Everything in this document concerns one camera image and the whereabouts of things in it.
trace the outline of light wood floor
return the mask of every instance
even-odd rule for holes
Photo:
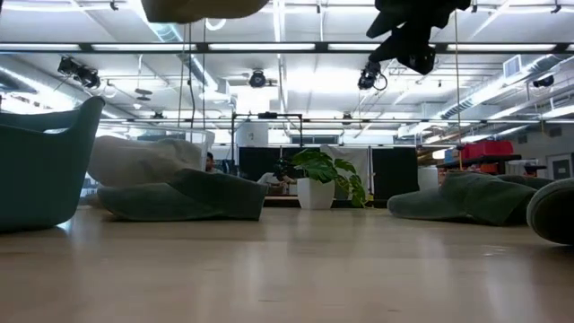
[[[528,228],[383,210],[0,236],[2,323],[571,323],[574,253]]]

